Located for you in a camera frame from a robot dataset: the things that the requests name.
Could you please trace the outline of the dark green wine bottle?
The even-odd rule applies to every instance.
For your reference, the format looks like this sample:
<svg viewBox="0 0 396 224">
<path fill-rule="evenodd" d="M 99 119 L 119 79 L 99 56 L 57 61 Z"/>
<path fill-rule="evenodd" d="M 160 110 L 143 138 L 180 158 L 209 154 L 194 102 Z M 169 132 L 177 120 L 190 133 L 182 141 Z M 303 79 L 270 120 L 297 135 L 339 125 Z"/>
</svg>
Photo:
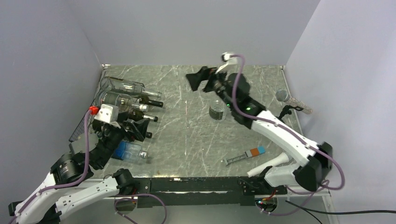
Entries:
<svg viewBox="0 0 396 224">
<path fill-rule="evenodd" d="M 123 131 L 125 138 L 129 141 L 144 141 L 146 138 L 151 139 L 152 133 L 147 131 L 149 120 L 140 120 L 139 122 L 125 121 L 120 124 L 121 129 L 113 125 L 94 120 L 92 123 L 92 129 L 95 133 L 99 133 L 102 136 L 108 136 L 111 130 Z"/>
</svg>

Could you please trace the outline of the blue square glass bottle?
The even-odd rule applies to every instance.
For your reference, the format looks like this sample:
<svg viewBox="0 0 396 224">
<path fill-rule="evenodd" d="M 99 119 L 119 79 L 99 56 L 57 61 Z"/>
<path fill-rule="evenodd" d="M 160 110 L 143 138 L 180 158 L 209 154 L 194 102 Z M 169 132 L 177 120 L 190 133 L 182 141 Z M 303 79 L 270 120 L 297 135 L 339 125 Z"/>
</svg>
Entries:
<svg viewBox="0 0 396 224">
<path fill-rule="evenodd" d="M 132 142 L 122 141 L 114 151 L 112 158 L 130 163 L 142 163 L 147 159 L 148 152 L 142 146 Z"/>
</svg>

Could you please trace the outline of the green wine bottle grey cap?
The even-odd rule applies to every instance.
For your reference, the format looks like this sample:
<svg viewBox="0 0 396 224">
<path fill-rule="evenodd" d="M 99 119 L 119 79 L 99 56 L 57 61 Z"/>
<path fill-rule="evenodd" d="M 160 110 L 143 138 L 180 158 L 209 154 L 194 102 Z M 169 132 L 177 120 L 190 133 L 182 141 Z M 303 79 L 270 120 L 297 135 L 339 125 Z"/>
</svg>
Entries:
<svg viewBox="0 0 396 224">
<path fill-rule="evenodd" d="M 157 116 L 148 115 L 139 110 L 129 110 L 129 111 L 120 112 L 119 117 L 124 119 L 131 119 L 133 121 L 140 121 L 143 119 L 150 119 L 153 122 L 158 121 Z"/>
</svg>

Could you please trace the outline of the clear glass bottle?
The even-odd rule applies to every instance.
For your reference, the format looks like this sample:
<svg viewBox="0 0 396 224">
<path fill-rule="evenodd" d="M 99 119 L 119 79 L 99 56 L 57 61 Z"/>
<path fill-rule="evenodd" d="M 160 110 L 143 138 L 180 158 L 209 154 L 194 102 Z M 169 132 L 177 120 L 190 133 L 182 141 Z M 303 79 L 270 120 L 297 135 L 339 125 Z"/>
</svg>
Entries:
<svg viewBox="0 0 396 224">
<path fill-rule="evenodd" d="M 162 97 L 161 92 L 146 88 L 143 83 L 117 77 L 104 77 L 101 79 L 100 89 L 124 93 L 131 96 L 148 96 L 154 98 Z"/>
</svg>

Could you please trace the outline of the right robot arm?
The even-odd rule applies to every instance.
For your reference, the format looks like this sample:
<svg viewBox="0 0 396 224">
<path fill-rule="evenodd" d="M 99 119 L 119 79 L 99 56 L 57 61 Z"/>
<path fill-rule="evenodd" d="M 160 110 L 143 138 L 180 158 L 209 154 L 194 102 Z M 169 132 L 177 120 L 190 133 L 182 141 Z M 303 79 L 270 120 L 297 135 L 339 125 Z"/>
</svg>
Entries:
<svg viewBox="0 0 396 224">
<path fill-rule="evenodd" d="M 186 79 L 193 91 L 206 81 L 203 92 L 215 92 L 237 123 L 267 137 L 295 161 L 286 166 L 284 160 L 276 160 L 260 168 L 258 189 L 269 194 L 278 186 L 299 185 L 310 192 L 318 191 L 332 169 L 332 146 L 305 138 L 251 98 L 250 85 L 243 75 L 215 71 L 203 66 L 197 73 L 186 74 Z"/>
</svg>

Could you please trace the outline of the clear labelled bottle silver cap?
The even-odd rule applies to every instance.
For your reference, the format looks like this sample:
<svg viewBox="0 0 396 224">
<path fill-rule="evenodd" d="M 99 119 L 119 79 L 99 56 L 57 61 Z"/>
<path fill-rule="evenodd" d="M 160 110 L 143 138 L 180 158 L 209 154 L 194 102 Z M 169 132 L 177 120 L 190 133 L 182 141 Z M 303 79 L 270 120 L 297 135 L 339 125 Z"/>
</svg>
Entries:
<svg viewBox="0 0 396 224">
<path fill-rule="evenodd" d="M 212 120 L 223 121 L 226 118 L 227 105 L 221 99 L 212 100 L 209 105 L 209 116 Z"/>
</svg>

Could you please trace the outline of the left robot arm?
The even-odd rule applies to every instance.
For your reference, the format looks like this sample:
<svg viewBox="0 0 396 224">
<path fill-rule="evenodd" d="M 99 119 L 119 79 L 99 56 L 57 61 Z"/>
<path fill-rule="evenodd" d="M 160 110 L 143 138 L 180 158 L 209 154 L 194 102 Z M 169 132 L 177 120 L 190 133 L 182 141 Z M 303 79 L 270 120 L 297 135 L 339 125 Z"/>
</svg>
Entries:
<svg viewBox="0 0 396 224">
<path fill-rule="evenodd" d="M 125 139 L 143 141 L 147 136 L 149 119 L 128 120 L 111 125 L 95 120 L 94 131 L 101 133 L 98 142 L 90 149 L 89 134 L 85 133 L 85 152 L 64 154 L 50 168 L 42 184 L 24 201 L 8 206 L 9 214 L 18 224 L 57 224 L 61 216 L 73 209 L 85 207 L 90 202 L 107 196 L 128 196 L 137 192 L 138 184 L 127 169 L 120 169 L 103 180 L 96 189 L 84 189 L 63 199 L 72 187 L 92 177 L 92 169 L 103 169 L 120 143 Z"/>
</svg>

